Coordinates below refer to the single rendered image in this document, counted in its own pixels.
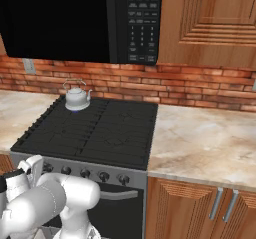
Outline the black oven door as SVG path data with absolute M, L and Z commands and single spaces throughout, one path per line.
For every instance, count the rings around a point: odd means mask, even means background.
M 130 187 L 99 183 L 102 192 L 121 193 L 135 189 Z M 108 239 L 142 239 L 143 193 L 135 190 L 136 198 L 122 200 L 100 199 L 98 204 L 88 211 L 92 225 L 102 237 Z

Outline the black gas hob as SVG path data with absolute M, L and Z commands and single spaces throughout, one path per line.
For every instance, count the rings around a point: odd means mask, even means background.
M 11 147 L 13 152 L 145 170 L 158 105 L 93 98 L 79 112 L 57 98 Z

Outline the black microwave oven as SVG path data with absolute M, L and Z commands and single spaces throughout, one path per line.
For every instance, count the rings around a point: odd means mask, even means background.
M 0 0 L 10 57 L 154 65 L 161 0 Z

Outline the grey oven range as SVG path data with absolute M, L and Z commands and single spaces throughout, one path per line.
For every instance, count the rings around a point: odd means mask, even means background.
M 10 149 L 10 156 L 12 162 L 17 165 L 20 161 L 32 156 L 32 155 L 41 155 L 41 154 L 27 154 L 27 153 L 20 153 L 20 152 L 13 152 Z M 68 166 L 71 168 L 71 176 L 83 178 L 80 175 L 80 171 L 83 168 L 88 169 L 91 174 L 89 178 L 92 181 L 99 183 L 106 183 L 110 185 L 118 185 L 124 187 L 130 187 L 132 189 L 142 189 L 143 193 L 143 225 L 142 225 L 142 239 L 144 239 L 145 234 L 145 219 L 146 219 L 146 194 L 147 194 L 147 168 L 145 170 L 138 170 L 138 169 L 130 169 L 124 167 L 117 167 L 117 166 L 110 166 L 98 163 L 91 163 L 91 162 L 83 162 L 83 161 L 75 161 L 69 159 L 62 159 L 62 158 L 54 158 L 49 156 L 43 156 L 44 164 L 49 163 L 53 166 L 53 171 L 49 173 L 61 173 L 61 168 L 63 166 Z M 110 177 L 109 180 L 106 182 L 102 182 L 98 176 L 101 171 L 107 172 Z M 127 175 L 130 178 L 130 181 L 126 185 L 122 185 L 119 180 L 118 176 L 120 174 Z

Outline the wooden base cupboard door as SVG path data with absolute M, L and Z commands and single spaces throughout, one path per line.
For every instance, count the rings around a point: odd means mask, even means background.
M 212 239 L 225 195 L 210 220 L 217 188 L 149 177 L 145 239 Z
M 256 193 L 238 190 L 228 222 L 222 220 L 232 198 L 232 190 L 225 193 L 212 239 L 256 239 Z

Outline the wooden base cupboard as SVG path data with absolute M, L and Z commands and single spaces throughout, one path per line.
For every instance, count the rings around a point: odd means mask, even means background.
M 9 155 L 0 154 L 0 175 L 14 170 L 15 167 Z

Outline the wooden wall cupboard door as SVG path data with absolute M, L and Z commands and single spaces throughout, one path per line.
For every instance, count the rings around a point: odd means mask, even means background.
M 158 61 L 256 69 L 256 0 L 162 0 Z

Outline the white kettle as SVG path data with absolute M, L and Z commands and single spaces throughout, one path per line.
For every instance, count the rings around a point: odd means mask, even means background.
M 86 85 L 86 83 L 82 79 L 67 78 L 64 81 L 63 88 L 66 90 L 65 107 L 72 112 L 79 112 L 81 110 L 88 108 L 90 106 L 92 90 L 86 92 L 80 87 L 67 89 L 66 84 L 69 81 L 75 81 L 78 83 L 82 83 L 83 85 Z

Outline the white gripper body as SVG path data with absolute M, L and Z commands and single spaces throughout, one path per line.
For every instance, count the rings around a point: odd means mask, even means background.
M 25 172 L 29 185 L 35 187 L 43 171 L 43 157 L 41 155 L 31 156 L 26 160 L 20 161 L 18 168 Z

